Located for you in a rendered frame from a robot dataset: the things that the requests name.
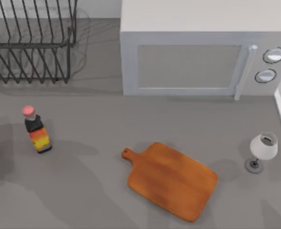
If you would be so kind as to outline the microwave knob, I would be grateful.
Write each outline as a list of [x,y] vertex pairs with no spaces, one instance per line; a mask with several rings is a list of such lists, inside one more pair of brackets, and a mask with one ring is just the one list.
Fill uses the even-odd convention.
[[269,83],[273,81],[277,76],[277,73],[273,69],[267,69],[261,72],[257,72],[254,79],[258,83]]
[[263,54],[263,60],[265,63],[274,64],[281,61],[281,47],[267,50]]

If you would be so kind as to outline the pale microwave oven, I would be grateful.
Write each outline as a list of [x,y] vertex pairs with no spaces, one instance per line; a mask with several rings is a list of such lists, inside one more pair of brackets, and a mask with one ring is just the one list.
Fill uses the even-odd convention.
[[[233,33],[247,50],[258,46],[241,96],[272,96],[281,82],[281,61],[263,60],[267,50],[281,47],[281,0],[122,0],[123,31]],[[256,73],[267,69],[276,78],[256,82]]]

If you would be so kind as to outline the wooden cutting board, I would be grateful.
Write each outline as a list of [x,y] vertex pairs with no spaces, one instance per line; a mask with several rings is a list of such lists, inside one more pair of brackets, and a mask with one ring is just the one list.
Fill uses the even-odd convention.
[[141,153],[125,148],[121,156],[132,164],[129,188],[188,222],[199,218],[219,179],[206,165],[160,142]]

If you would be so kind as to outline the black bottle with red cap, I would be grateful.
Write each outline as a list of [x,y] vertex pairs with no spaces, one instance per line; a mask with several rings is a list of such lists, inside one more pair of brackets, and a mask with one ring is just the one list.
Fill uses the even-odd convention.
[[52,149],[50,137],[41,117],[35,113],[34,107],[26,105],[23,107],[22,113],[25,117],[25,127],[37,153],[43,154],[50,151]]

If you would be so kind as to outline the microwave oven door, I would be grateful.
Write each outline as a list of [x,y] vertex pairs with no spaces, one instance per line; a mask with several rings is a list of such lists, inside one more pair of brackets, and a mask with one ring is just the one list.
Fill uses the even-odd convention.
[[233,33],[123,31],[120,46],[125,95],[232,96],[248,54]]

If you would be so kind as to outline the grey wine glass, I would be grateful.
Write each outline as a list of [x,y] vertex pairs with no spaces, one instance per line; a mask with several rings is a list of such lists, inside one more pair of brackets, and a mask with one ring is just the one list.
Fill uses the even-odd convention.
[[251,158],[245,161],[245,168],[252,174],[259,174],[264,169],[264,162],[276,157],[278,139],[272,132],[262,132],[250,142]]

